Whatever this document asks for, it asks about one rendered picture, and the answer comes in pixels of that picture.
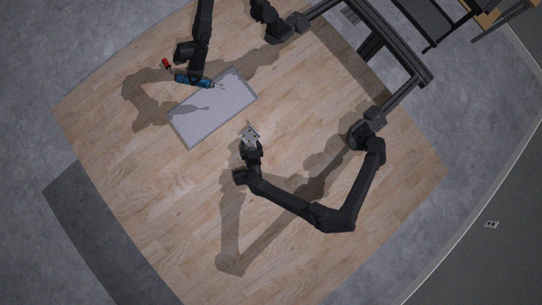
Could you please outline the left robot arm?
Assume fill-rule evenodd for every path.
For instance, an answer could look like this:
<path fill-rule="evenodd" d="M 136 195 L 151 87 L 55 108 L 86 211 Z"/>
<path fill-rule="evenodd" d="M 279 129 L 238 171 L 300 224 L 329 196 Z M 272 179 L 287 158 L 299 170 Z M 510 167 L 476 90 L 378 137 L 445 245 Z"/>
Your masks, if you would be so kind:
<path fill-rule="evenodd" d="M 339 210 L 328 208 L 317 202 L 309 203 L 263 179 L 260 166 L 255 165 L 261 165 L 261 160 L 260 153 L 254 146 L 247 148 L 248 154 L 245 155 L 246 166 L 253 166 L 249 167 L 248 170 L 241 169 L 233 172 L 234 182 L 237 186 L 248 184 L 251 193 L 266 198 L 298 215 L 323 233 L 353 232 L 373 177 L 380 166 L 386 163 L 385 140 L 374 135 L 375 132 L 370 129 L 366 122 L 363 122 L 352 132 L 359 150 L 368 151 L 349 195 Z"/>

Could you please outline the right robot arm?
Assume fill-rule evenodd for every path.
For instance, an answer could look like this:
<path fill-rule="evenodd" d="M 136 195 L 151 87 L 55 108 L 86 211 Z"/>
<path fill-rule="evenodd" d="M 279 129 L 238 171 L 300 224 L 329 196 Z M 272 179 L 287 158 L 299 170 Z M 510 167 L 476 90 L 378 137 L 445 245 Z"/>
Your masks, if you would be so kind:
<path fill-rule="evenodd" d="M 270 5 L 268 0 L 250 0 L 250 15 L 256 22 L 268 25 L 265 30 L 267 34 L 276 39 L 281 39 L 290 30 L 279 17 L 275 7 Z M 198 0 L 198 7 L 192 29 L 193 41 L 180 42 L 176 46 L 173 62 L 177 66 L 189 60 L 188 70 L 196 71 L 198 62 L 204 61 L 207 56 L 209 41 L 212 34 L 212 10 L 214 0 Z M 198 29 L 197 29 L 198 27 Z M 195 46 L 194 46 L 195 45 Z M 204 46 L 203 46 L 204 45 Z M 194 60 L 194 59 L 195 60 Z M 184 61 L 185 60 L 185 61 Z"/>

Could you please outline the blue nut driver barrel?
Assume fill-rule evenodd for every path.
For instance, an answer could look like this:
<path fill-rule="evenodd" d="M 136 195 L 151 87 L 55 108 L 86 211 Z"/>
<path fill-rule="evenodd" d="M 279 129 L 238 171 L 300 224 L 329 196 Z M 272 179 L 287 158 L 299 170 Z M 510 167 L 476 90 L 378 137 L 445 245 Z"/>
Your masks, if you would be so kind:
<path fill-rule="evenodd" d="M 185 85 L 191 85 L 190 82 L 188 81 L 187 75 L 184 75 L 184 74 L 177 73 L 174 76 L 174 80 L 177 83 L 183 83 Z M 191 78 L 191 80 L 192 80 L 192 83 L 194 83 L 197 80 L 197 78 Z M 202 79 L 201 81 L 196 83 L 194 86 L 208 89 L 208 88 L 215 88 L 216 85 L 213 82 L 210 82 L 209 80 Z M 216 86 L 216 87 L 221 88 L 223 90 L 226 89 L 226 87 L 224 87 L 224 86 L 222 86 L 222 87 Z"/>

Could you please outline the grey metal bracket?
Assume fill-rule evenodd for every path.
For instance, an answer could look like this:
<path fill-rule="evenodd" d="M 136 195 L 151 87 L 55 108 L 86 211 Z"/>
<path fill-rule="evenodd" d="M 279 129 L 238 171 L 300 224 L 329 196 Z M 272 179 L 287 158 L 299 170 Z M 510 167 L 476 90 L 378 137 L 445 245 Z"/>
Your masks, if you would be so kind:
<path fill-rule="evenodd" d="M 251 130 L 251 132 L 248 130 Z M 245 135 L 245 137 L 243 137 L 243 135 Z M 256 135 L 255 138 L 254 135 Z M 240 134 L 239 137 L 248 147 L 250 147 L 259 139 L 260 134 L 249 124 L 249 127 L 242 134 Z M 250 141 L 250 143 L 248 141 Z"/>

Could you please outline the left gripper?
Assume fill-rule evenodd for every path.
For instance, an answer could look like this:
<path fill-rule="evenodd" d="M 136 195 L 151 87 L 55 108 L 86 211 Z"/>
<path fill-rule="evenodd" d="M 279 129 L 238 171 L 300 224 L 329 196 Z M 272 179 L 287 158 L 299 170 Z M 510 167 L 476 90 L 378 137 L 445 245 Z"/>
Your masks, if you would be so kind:
<path fill-rule="evenodd" d="M 257 145 L 258 153 L 260 153 L 260 157 L 263 157 L 263 147 L 258 140 L 256 141 L 256 145 Z M 240 152 L 241 152 L 241 159 L 245 160 L 245 155 L 247 154 L 248 150 L 244 148 L 243 141 L 241 144 Z"/>

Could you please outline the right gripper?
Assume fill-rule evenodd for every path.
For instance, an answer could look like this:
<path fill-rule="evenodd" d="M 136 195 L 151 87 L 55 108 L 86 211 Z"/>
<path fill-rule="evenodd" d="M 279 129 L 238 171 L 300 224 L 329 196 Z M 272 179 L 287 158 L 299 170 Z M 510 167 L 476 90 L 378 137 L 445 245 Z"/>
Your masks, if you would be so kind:
<path fill-rule="evenodd" d="M 193 58 L 194 59 L 194 58 Z M 195 59 L 194 59 L 195 60 Z M 205 68 L 205 60 L 204 61 L 199 61 L 199 60 L 195 60 L 198 62 L 198 65 L 197 65 L 197 68 L 196 68 L 196 71 L 192 71 L 192 70 L 188 70 L 188 73 L 187 73 L 187 78 L 190 82 L 190 84 L 192 86 L 194 86 L 197 82 L 199 82 L 200 80 L 202 80 L 203 78 L 203 72 L 204 72 L 204 68 Z M 192 83 L 192 80 L 191 78 L 197 78 L 197 80 Z"/>

